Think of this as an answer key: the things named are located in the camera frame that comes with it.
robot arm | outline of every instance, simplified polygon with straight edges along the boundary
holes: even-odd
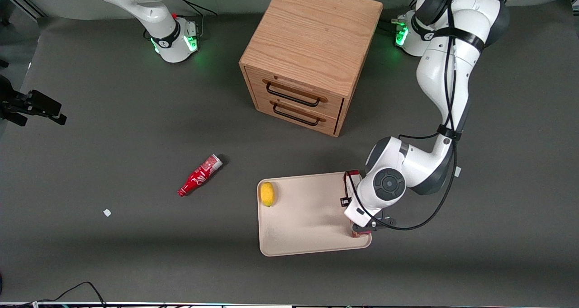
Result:
[[[194,22],[173,18],[164,0],[104,0],[136,17],[151,35],[155,51],[171,63],[185,60],[197,50]]]
[[[424,2],[418,0],[417,9]],[[356,186],[359,201],[352,199],[345,211],[356,225],[366,226],[372,216],[396,203],[407,188],[419,195],[432,194],[442,188],[451,166],[453,142],[460,136],[469,110],[469,77],[500,7],[497,0],[457,0],[452,6],[453,28],[448,28],[446,15],[426,25],[414,17],[413,11],[406,14],[432,34],[430,40],[423,40],[412,25],[409,35],[414,33],[418,37],[407,38],[403,45],[398,42],[397,45],[409,53],[422,55],[416,71],[418,84],[439,109],[442,123],[430,152],[395,137],[376,143],[366,160],[368,174]],[[449,47],[451,37],[455,38],[453,47]]]

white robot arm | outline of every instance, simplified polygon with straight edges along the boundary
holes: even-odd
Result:
[[[161,57],[171,63],[184,61],[197,50],[194,22],[174,18],[164,0],[104,0],[136,17],[151,35],[151,42]]]
[[[508,25],[502,1],[453,0],[451,15],[447,1],[417,0],[416,11],[393,20],[402,27],[395,44],[422,57],[416,71],[418,84],[437,106],[442,123],[431,152],[395,137],[376,143],[366,160],[368,173],[356,187],[358,198],[352,198],[345,211],[360,227],[396,203],[407,188],[419,195],[442,188],[469,110],[471,71],[483,48]]]

wooden drawer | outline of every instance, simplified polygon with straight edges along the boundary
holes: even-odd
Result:
[[[338,118],[340,115],[343,98],[339,96],[251,67],[246,67],[246,72],[256,98],[269,98],[314,115],[322,114],[331,118]]]
[[[289,121],[290,123],[308,127],[314,131],[335,136],[334,130],[337,124],[336,118],[327,117],[323,114],[313,114],[311,112],[306,112],[301,108],[296,108],[295,106],[280,101],[275,101],[271,98],[256,96],[255,100],[258,105],[257,110],[265,114]]]

cream plastic tray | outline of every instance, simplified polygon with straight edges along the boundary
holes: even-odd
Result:
[[[261,180],[257,186],[259,249],[266,256],[366,248],[372,235],[352,237],[340,206],[344,172]],[[261,203],[259,188],[271,182],[275,202]]]

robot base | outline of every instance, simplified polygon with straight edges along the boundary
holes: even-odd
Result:
[[[184,18],[176,18],[176,22],[180,25],[180,35],[170,48],[157,46],[157,44],[151,40],[155,46],[155,51],[169,63],[178,63],[186,60],[191,54],[197,51],[197,47],[199,46],[195,22],[187,21]]]

